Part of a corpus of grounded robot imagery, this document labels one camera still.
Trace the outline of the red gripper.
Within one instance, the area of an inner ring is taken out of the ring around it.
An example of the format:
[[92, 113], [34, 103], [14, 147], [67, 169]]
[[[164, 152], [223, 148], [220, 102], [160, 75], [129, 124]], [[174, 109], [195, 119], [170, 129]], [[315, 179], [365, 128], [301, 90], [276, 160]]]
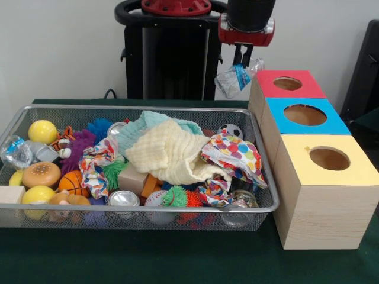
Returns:
[[[242, 32], [234, 29], [227, 22], [227, 14], [222, 13], [218, 21], [218, 37], [222, 43], [235, 45], [233, 65], [249, 66], [253, 46], [267, 47], [271, 43], [275, 32], [274, 18], [270, 18], [265, 28], [254, 33]], [[246, 51], [242, 56], [241, 44], [246, 45]]]

